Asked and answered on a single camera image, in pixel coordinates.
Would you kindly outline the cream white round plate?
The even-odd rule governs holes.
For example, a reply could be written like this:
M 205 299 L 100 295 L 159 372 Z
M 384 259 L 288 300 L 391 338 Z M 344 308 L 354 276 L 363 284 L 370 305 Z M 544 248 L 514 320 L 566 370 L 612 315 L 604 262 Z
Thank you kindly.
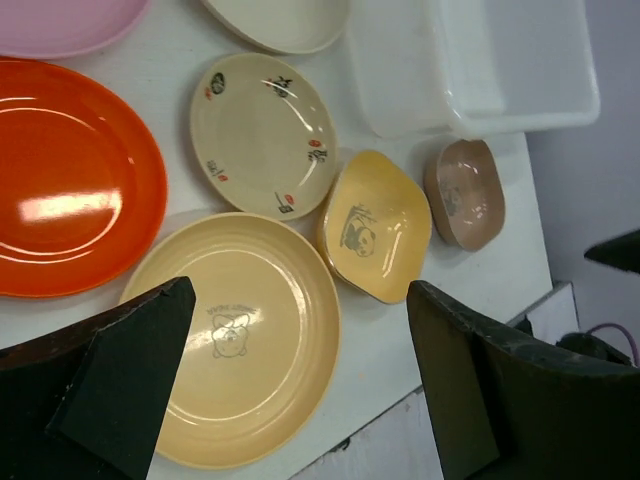
M 205 8 L 244 40 L 275 53 L 304 55 L 333 44 L 351 3 L 342 0 L 211 0 Z

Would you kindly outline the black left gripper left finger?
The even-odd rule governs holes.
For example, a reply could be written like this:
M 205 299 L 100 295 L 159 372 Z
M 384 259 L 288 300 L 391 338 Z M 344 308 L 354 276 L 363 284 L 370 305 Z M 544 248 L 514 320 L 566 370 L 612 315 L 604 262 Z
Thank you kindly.
M 176 277 L 2 349 L 2 478 L 146 478 L 195 303 Z

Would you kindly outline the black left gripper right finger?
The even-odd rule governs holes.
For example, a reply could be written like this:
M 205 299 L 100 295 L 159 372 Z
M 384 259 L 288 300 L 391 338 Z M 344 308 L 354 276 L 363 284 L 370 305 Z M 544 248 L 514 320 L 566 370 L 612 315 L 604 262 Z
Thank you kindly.
M 639 371 L 603 345 L 549 344 L 425 281 L 408 321 L 447 479 L 635 479 Z

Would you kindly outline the pink round plate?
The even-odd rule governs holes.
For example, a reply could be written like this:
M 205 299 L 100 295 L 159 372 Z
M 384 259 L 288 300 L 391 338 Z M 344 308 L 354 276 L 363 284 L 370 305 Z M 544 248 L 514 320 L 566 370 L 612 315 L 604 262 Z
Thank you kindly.
M 39 1 L 1 3 L 1 54 L 61 59 L 104 48 L 143 19 L 149 1 Z

